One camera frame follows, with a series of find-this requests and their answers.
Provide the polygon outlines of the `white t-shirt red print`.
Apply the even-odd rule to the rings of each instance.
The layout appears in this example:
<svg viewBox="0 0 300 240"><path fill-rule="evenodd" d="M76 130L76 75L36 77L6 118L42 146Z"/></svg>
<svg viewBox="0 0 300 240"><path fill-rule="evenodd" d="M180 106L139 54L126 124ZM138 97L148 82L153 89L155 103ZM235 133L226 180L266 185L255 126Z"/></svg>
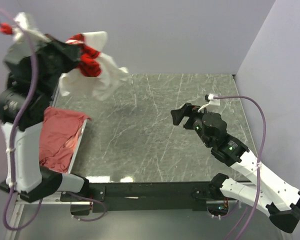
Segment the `white t-shirt red print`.
<svg viewBox="0 0 300 240"><path fill-rule="evenodd" d="M113 58L103 53L108 40L105 31L81 32L65 42L82 50L81 63L59 78L61 96L92 96L103 101L129 77L126 67L118 67Z"/></svg>

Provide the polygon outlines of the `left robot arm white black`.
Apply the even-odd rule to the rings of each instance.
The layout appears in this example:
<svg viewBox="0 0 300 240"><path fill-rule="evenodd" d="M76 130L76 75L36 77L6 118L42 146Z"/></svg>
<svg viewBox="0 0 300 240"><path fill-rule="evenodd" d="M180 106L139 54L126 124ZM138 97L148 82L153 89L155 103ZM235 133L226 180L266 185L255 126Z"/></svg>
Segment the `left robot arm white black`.
<svg viewBox="0 0 300 240"><path fill-rule="evenodd" d="M3 62L9 69L6 89L0 94L0 122L7 147L8 174L0 190L18 193L32 203L56 192L72 192L78 201L90 195L82 176L50 170L39 163L39 141L44 112L54 99L61 74L81 60L78 45L52 37L13 44Z"/></svg>

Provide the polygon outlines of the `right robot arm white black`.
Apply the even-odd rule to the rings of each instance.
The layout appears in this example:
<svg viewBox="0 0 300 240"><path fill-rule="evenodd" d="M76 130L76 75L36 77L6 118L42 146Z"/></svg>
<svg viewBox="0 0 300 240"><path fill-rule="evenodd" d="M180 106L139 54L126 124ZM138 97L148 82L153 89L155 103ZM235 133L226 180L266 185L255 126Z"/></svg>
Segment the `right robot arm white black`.
<svg viewBox="0 0 300 240"><path fill-rule="evenodd" d="M194 130L218 161L252 182L248 186L219 173L209 183L212 198L220 200L224 196L249 206L256 205L278 229L293 233L300 221L300 189L258 163L255 154L243 142L228 134L227 123L219 113L210 112L208 105L185 103L170 113L175 126L187 117L183 127Z"/></svg>

